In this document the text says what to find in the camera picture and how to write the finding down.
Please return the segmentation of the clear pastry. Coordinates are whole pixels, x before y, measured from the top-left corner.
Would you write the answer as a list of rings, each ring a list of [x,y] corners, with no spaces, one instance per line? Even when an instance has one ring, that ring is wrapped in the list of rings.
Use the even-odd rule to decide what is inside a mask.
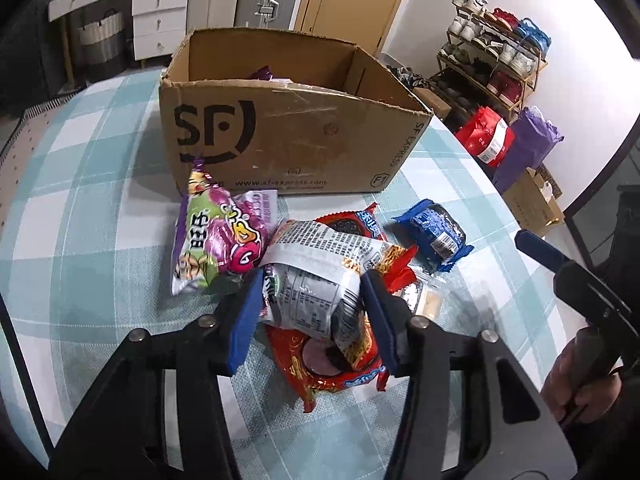
[[[405,300],[413,315],[421,315],[430,321],[439,317],[444,296],[442,291],[430,280],[417,278],[399,292],[399,297]]]

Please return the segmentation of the red corn chip bag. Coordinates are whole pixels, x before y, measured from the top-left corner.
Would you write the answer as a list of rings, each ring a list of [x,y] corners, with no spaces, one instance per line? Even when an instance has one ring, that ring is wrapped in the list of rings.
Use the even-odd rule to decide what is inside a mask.
[[[362,322],[361,338],[347,348],[347,354],[333,341],[266,326],[273,361],[302,399],[305,413],[316,407],[318,393],[338,393],[370,382],[375,382],[376,390],[386,390],[390,372],[378,354],[368,318]]]

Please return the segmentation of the blue cookie pack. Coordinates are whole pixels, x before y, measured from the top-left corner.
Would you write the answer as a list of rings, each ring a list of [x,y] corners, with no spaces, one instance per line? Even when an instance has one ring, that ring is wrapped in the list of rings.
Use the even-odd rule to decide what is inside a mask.
[[[432,272],[450,272],[468,256],[474,246],[466,242],[466,233],[441,204],[428,198],[420,200],[393,220],[416,243]]]

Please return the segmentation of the purple candy bag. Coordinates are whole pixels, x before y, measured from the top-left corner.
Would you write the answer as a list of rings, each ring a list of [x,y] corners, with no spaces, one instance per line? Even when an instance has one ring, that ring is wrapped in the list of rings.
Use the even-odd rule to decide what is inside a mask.
[[[250,75],[250,79],[270,81],[273,78],[271,68],[268,65],[262,66]]]
[[[203,159],[195,159],[176,221],[171,293],[197,292],[220,276],[250,272],[277,225],[276,190],[233,196],[214,181]]]

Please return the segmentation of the red cookie pack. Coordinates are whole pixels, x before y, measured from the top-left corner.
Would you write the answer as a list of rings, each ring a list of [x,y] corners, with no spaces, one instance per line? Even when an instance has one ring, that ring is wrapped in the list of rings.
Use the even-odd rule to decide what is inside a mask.
[[[376,208],[378,203],[373,202],[364,209],[325,214],[316,218],[316,221],[337,232],[361,235],[375,240],[387,240],[380,222],[375,217]]]

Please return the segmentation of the red gift bag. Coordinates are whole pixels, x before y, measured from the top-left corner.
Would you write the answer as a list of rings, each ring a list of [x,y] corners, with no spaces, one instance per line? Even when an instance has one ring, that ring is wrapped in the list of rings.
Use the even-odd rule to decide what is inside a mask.
[[[454,136],[468,151],[491,168],[498,168],[515,140],[515,133],[492,108],[480,107]]]

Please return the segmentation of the small cardboard box on floor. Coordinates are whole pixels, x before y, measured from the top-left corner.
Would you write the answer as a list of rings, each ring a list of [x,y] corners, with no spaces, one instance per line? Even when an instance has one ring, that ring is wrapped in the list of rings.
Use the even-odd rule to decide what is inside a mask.
[[[443,122],[450,113],[451,106],[440,96],[427,88],[414,88],[413,94]]]

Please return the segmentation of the wooden shoe rack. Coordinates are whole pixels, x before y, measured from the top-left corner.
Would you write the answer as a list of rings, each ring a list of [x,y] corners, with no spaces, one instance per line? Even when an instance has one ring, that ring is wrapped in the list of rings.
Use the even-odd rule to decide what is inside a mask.
[[[537,38],[517,34],[502,15],[454,10],[428,88],[466,117],[487,106],[514,122],[548,66]]]

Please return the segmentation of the teal plaid tablecloth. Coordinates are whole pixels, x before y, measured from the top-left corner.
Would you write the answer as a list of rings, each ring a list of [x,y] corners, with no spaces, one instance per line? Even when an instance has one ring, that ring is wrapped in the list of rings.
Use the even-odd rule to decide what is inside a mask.
[[[130,330],[175,330],[213,296],[170,292],[179,194],[160,131],[157,72],[94,84],[67,102],[29,161],[1,235],[1,293],[52,439]],[[378,194],[288,196],[284,218],[313,219],[377,202],[378,222],[428,198],[474,250],[444,275],[438,322],[491,328],[535,384],[564,347],[550,273],[515,248],[518,224],[484,172],[431,122]],[[311,413],[273,365],[257,332],[244,365],[220,383],[233,449],[247,479],[379,479],[406,385],[318,396]]]

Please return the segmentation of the brown SF cardboard box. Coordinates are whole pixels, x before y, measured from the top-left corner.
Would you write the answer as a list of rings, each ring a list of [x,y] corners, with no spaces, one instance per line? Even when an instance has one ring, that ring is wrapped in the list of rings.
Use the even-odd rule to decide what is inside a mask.
[[[270,81],[250,79],[265,65]],[[356,44],[289,30],[196,30],[160,78],[160,120],[179,188],[200,158],[230,191],[381,192],[432,116]]]

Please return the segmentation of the dotted floor rug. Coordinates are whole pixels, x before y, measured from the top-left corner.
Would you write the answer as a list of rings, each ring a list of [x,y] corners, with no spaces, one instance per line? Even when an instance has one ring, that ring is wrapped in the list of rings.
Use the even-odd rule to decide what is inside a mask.
[[[59,96],[24,110],[1,150],[0,214],[1,227],[6,226],[13,200],[24,177],[26,168],[47,128],[58,111],[75,92]]]

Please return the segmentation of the woven laundry basket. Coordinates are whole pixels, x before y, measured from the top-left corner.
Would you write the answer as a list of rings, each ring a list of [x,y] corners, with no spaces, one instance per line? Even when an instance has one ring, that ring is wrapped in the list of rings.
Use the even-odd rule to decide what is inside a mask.
[[[126,70],[126,36],[122,12],[109,10],[99,21],[78,29],[88,81],[110,79]]]

